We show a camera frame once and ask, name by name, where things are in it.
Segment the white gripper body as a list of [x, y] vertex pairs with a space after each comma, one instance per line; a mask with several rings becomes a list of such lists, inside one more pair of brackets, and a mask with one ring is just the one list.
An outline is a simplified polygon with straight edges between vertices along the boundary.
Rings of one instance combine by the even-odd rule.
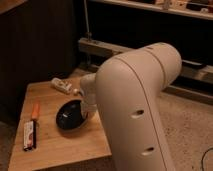
[[94, 94], [83, 96], [80, 107], [82, 117], [91, 119], [97, 111], [96, 96]]

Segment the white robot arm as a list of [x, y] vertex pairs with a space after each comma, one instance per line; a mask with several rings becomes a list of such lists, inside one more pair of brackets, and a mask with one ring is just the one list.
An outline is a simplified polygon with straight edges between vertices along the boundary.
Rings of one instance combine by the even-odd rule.
[[82, 110], [99, 113], [117, 171], [176, 171], [157, 96], [181, 67], [176, 48], [160, 42], [116, 55], [81, 78]]

